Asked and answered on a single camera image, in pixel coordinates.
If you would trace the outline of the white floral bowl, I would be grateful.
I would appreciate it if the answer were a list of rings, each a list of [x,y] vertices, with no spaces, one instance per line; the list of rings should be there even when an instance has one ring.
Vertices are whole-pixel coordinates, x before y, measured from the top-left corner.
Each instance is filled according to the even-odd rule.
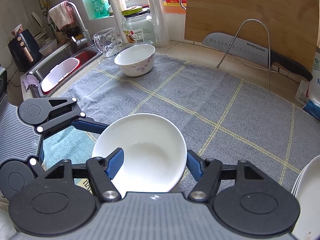
[[[121,196],[127,192],[169,192],[183,176],[187,147],[180,130],[155,114],[125,116],[101,133],[93,157],[107,157],[116,148],[124,162],[112,183]]]
[[[114,63],[129,77],[138,77],[152,70],[156,48],[150,44],[139,44],[119,53]]]

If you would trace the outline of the white plate back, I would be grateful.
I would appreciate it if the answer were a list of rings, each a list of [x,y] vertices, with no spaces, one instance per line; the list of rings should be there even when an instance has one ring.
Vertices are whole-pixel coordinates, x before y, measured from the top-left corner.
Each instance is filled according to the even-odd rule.
[[[297,239],[319,239],[319,156],[304,168],[294,196],[300,204],[300,216],[292,234]]]

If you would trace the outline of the grey checked dish mat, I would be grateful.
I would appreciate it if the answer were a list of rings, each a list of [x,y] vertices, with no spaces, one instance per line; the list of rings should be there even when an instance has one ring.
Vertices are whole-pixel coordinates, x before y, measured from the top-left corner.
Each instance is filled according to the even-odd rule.
[[[319,121],[276,94],[188,61],[156,54],[140,77],[124,75],[113,59],[64,89],[95,121],[152,113],[174,123],[189,149],[226,164],[247,159],[284,188],[319,155]]]

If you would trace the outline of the black air fryer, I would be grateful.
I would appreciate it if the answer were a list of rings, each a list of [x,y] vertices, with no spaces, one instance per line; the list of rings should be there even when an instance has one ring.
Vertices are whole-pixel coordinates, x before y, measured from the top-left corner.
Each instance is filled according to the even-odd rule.
[[[17,69],[25,73],[37,64],[42,54],[35,38],[28,29],[17,34],[8,44]]]

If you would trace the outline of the steel sink faucet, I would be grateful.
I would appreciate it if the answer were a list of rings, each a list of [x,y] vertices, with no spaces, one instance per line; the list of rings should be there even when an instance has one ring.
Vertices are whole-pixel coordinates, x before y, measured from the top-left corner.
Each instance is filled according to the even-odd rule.
[[[74,17],[76,19],[76,22],[80,28],[80,33],[82,34],[83,38],[76,39],[74,36],[71,37],[71,40],[78,46],[78,48],[85,48],[90,47],[93,45],[93,40],[91,38],[91,35],[89,34],[88,29],[84,25],[84,22],[79,14],[79,11],[76,7],[76,5],[72,2],[67,1],[67,6],[72,8]]]

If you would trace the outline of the clear glass mug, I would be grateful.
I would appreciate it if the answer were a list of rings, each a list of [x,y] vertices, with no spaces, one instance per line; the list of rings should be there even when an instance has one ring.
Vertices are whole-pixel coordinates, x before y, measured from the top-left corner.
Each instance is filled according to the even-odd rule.
[[[115,28],[107,28],[93,35],[96,48],[104,57],[113,57],[120,53],[120,45]]]

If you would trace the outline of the glass jar yellow lid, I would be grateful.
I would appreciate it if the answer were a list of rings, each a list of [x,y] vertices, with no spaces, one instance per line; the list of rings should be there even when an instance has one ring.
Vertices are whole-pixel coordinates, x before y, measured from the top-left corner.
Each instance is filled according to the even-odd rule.
[[[155,44],[153,22],[148,10],[142,6],[134,6],[123,10],[122,30],[131,45]]]

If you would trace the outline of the pink dish cloth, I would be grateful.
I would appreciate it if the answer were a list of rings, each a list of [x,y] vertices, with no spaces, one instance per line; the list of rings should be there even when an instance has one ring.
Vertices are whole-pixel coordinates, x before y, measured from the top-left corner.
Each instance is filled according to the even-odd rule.
[[[63,1],[52,7],[48,12],[49,17],[60,30],[74,22],[73,10],[67,3],[67,1]]]

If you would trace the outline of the green detergent bottle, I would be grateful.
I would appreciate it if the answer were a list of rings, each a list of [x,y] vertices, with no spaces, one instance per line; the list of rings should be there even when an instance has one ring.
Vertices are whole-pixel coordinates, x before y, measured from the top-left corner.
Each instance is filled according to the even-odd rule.
[[[110,15],[109,5],[105,0],[91,0],[91,2],[93,4],[95,18],[105,18]]]

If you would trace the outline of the blue white salt bag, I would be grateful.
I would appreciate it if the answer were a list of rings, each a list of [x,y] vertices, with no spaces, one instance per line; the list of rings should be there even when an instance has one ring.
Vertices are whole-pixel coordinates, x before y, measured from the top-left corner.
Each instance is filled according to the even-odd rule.
[[[303,105],[303,110],[311,116],[320,119],[320,54],[317,48],[312,65],[311,81],[301,80],[295,99]]]

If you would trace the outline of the plastic cup stack short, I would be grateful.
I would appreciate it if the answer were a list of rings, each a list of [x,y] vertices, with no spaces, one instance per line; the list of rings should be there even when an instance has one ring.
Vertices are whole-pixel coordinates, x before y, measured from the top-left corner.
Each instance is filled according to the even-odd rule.
[[[119,30],[119,34],[121,36],[122,44],[128,44],[127,37],[122,29],[122,23],[124,22],[124,16],[122,15],[122,11],[126,10],[126,5],[124,0],[109,0],[113,15],[117,24],[117,28]]]

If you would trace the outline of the plastic cup stack tall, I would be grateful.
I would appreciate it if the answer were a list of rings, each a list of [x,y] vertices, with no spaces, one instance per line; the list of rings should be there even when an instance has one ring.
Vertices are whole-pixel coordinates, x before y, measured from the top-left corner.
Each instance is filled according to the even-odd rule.
[[[169,34],[165,20],[163,0],[148,0],[148,3],[157,47],[166,47],[169,45]]]

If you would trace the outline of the bamboo cutting board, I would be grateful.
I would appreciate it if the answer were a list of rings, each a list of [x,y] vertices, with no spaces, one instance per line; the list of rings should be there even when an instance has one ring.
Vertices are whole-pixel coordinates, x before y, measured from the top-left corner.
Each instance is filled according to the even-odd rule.
[[[238,34],[312,68],[319,30],[319,0],[187,0],[184,38]]]

